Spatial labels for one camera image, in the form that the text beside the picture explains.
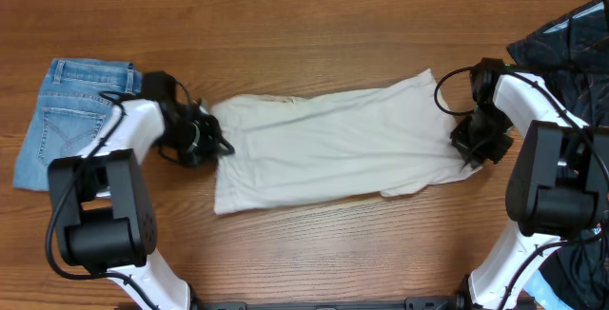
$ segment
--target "wood grain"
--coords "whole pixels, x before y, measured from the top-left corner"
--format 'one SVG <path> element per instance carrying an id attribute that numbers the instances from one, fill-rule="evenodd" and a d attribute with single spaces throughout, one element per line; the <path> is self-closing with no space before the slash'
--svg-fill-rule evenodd
<path id="1" fill-rule="evenodd" d="M 53 57 L 164 69 L 212 104 L 241 93 L 312 96 L 436 77 L 589 0 L 0 0 L 0 308 L 106 309 L 109 281 L 46 266 L 44 193 L 11 187 L 13 164 Z M 472 106 L 465 77 L 442 88 Z M 213 214 L 214 166 L 143 166 L 159 249 L 207 301 L 400 300 L 447 294 L 490 251 L 519 151 L 462 183 L 416 195 Z"/>

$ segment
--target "denim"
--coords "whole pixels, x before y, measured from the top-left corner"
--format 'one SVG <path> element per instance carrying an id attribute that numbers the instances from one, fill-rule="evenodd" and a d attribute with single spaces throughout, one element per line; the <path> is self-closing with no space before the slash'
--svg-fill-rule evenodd
<path id="1" fill-rule="evenodd" d="M 112 104 L 98 92 L 137 93 L 141 86 L 142 74 L 129 62 L 53 59 L 17 157 L 13 186 L 48 191 L 50 162 L 76 155 L 109 120 Z"/>

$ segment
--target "dark blue fabric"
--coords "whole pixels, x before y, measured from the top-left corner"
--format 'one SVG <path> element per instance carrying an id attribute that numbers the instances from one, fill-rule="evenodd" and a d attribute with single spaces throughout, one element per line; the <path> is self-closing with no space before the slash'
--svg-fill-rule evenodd
<path id="1" fill-rule="evenodd" d="M 609 126 L 608 1 L 593 0 L 508 46 L 518 65 L 541 75 L 550 92 L 592 126 Z M 584 238 L 591 235 L 582 232 Z M 586 287 L 601 278 L 600 269 L 591 275 L 589 268 L 599 252 L 600 242 L 587 245 L 586 254 L 580 247 L 563 247 L 540 268 L 555 294 L 574 309 L 609 309 L 609 301 L 603 303 L 609 295 Z"/>

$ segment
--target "white t-shirt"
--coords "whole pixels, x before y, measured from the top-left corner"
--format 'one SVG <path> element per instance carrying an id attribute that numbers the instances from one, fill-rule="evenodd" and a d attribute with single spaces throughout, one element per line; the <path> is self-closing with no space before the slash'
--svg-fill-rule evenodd
<path id="1" fill-rule="evenodd" d="M 396 196 L 469 177 L 475 171 L 450 145 L 456 123 L 436 108 L 435 86 L 428 69 L 387 88 L 312 99 L 242 95 L 216 105 L 235 147 L 219 160 L 216 214 Z"/>

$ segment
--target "jeans back pocket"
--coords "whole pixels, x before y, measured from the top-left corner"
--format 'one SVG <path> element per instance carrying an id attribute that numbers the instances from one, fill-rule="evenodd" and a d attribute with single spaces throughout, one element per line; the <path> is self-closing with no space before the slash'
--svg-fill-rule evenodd
<path id="1" fill-rule="evenodd" d="M 49 166 L 56 158 L 74 156 L 99 133 L 105 114 L 42 107 L 43 127 L 38 160 Z"/>

